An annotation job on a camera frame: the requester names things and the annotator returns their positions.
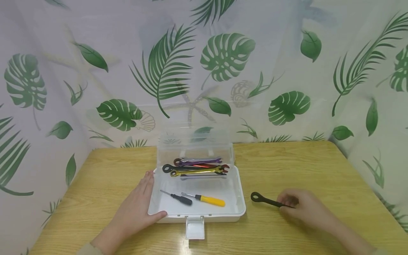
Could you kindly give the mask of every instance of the fabric backdrop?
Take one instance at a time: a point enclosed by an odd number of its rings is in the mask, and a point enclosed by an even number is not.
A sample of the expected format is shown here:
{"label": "fabric backdrop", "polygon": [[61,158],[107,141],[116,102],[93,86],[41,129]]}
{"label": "fabric backdrop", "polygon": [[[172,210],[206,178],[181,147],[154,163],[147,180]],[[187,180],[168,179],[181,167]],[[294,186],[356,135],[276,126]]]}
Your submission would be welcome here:
{"label": "fabric backdrop", "polygon": [[408,232],[407,12],[404,0],[0,3],[4,254],[34,244],[91,149],[155,146],[170,122],[225,122],[233,142],[330,140]]}

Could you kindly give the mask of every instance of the wooden table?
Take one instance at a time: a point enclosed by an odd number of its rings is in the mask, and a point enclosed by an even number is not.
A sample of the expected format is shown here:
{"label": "wooden table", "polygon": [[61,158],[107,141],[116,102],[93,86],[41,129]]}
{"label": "wooden table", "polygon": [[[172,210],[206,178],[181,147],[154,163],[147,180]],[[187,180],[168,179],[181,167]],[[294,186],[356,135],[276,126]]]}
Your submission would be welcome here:
{"label": "wooden table", "polygon": [[[246,215],[235,223],[206,223],[206,239],[184,240],[185,224],[155,224],[117,254],[345,254],[329,235],[283,218],[258,191],[276,198],[288,187],[312,190],[339,218],[377,247],[407,254],[408,236],[335,145],[322,142],[235,144]],[[144,172],[156,148],[93,151],[44,228],[30,255],[75,254],[108,224]]]}

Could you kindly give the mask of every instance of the purple wrench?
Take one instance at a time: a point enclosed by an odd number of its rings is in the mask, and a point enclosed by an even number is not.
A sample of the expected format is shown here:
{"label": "purple wrench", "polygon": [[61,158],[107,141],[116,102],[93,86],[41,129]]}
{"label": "purple wrench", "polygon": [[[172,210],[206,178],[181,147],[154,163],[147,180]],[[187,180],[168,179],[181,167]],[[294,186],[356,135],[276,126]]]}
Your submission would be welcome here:
{"label": "purple wrench", "polygon": [[215,159],[202,159],[201,161],[183,161],[180,158],[176,158],[174,160],[174,165],[175,166],[192,166],[192,165],[198,165],[198,164],[208,164],[208,163],[222,163],[222,158],[218,157]]}

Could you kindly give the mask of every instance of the right hand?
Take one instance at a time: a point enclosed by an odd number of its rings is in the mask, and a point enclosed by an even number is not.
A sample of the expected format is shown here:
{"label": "right hand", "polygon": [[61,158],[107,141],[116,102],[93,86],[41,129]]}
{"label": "right hand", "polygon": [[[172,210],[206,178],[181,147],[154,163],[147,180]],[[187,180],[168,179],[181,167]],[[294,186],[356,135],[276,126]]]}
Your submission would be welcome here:
{"label": "right hand", "polygon": [[289,188],[282,191],[277,201],[294,207],[280,207],[280,211],[303,221],[312,228],[332,232],[340,220],[310,191]]}

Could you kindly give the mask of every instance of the black screwdriver handle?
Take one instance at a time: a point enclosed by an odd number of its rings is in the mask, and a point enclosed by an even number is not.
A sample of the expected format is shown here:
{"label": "black screwdriver handle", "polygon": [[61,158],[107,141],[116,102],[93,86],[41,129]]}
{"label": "black screwdriver handle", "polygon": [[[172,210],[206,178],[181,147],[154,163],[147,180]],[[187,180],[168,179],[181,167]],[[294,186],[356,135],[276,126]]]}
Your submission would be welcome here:
{"label": "black screwdriver handle", "polygon": [[182,202],[183,204],[186,204],[186,205],[192,205],[193,204],[193,201],[191,199],[186,198],[186,197],[177,196],[176,194],[171,194],[170,196],[177,199],[178,201]]}

